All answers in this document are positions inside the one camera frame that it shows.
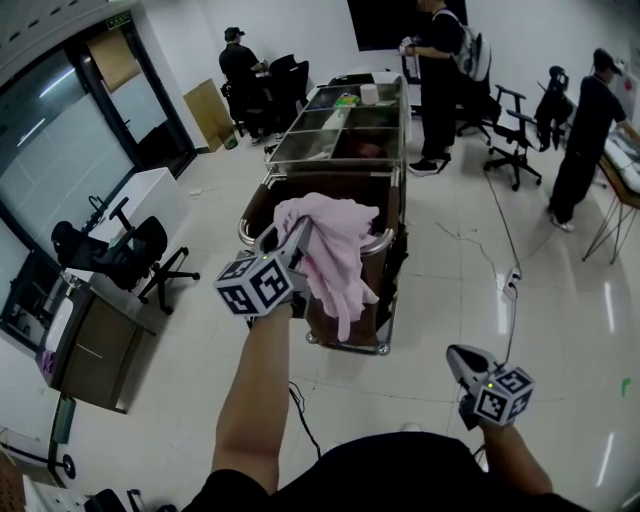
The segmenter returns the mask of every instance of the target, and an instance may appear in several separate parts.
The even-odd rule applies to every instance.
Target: forearm
[[[441,52],[440,50],[436,50],[435,48],[432,48],[432,47],[426,48],[424,46],[416,46],[415,53],[416,55],[419,55],[420,57],[426,57],[427,59],[446,60],[449,57],[451,57],[450,53],[444,53],[444,52]]]
[[[483,425],[482,428],[492,475],[529,496],[553,493],[551,479],[514,426]]]
[[[225,452],[277,464],[289,410],[290,319],[291,306],[279,306],[251,329],[218,419],[214,470],[224,469]]]

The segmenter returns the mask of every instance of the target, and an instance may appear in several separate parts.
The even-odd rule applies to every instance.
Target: black shirt
[[[403,503],[425,510],[582,510],[558,496],[530,498],[509,489],[484,473],[460,441],[398,433],[334,448],[272,496],[246,475],[216,471],[185,512],[220,504],[223,509],[294,510],[310,503],[315,510],[362,509],[367,503],[376,509]]]
[[[596,76],[586,77],[580,88],[580,105],[568,149],[597,162],[604,152],[611,123],[621,123],[626,118],[620,101],[607,84]]]
[[[462,28],[453,16],[441,13],[434,15],[433,21],[425,27],[420,38],[420,46],[457,54],[462,44]],[[420,57],[419,60],[423,90],[447,90],[458,76],[458,66],[453,58],[444,60]]]
[[[232,43],[220,54],[220,68],[229,82],[246,86],[253,84],[257,78],[251,68],[258,64],[258,59],[249,48]]]

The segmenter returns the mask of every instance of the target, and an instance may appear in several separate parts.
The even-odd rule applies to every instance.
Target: door frame
[[[152,91],[154,92],[160,107],[167,116],[168,128],[171,135],[176,139],[176,142],[180,147],[185,148],[185,155],[178,169],[172,170],[174,178],[178,178],[180,174],[188,167],[188,165],[195,159],[196,150],[193,146],[193,142],[189,137],[187,130],[182,123],[182,120],[178,116],[178,113],[173,106],[173,103],[169,99],[169,95],[162,85],[162,81],[158,76],[151,58],[147,53],[140,35],[135,27],[131,13],[129,13],[129,20],[127,23],[120,25],[119,28],[125,37],[129,45],[129,49],[134,58],[140,64],[140,68],[149,82]],[[98,104],[100,111],[105,117],[107,124],[115,134],[118,142],[127,153],[127,156],[134,164],[135,172],[142,172],[149,170],[145,167],[137,151],[137,144],[133,136],[127,129],[127,126],[120,116],[115,105],[111,101],[111,97],[105,91],[102,85],[102,76],[98,69],[98,66],[94,62],[87,41],[104,32],[108,32],[107,21],[97,23],[92,27],[89,27],[82,32],[69,38],[62,43],[67,57],[71,61],[72,65],[76,68],[77,74],[80,80],[83,82],[89,93],[93,96],[94,100]]]

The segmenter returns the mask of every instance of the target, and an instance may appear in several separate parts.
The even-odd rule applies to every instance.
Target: cap
[[[610,69],[616,75],[622,75],[622,71],[616,65],[613,57],[602,48],[598,48],[593,54],[593,64],[598,71],[606,71],[607,69]]]
[[[243,36],[244,32],[239,27],[229,27],[224,31],[224,40],[228,43],[238,36]]]

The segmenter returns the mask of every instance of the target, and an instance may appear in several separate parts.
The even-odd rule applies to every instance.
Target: metal cart
[[[324,313],[320,301],[312,299],[306,315],[311,328],[308,342],[379,355],[387,355],[391,347],[398,274],[407,241],[408,96],[406,81],[390,75],[397,78],[378,84],[380,103],[376,106],[335,106],[345,94],[359,97],[360,86],[373,83],[370,74],[340,77],[312,93],[266,162],[267,175],[238,227],[240,239],[251,247],[273,222],[274,209],[281,201],[309,192],[379,207],[372,231],[378,238],[362,249],[362,278],[380,297],[379,304],[366,306],[344,343],[337,340],[337,320]]]

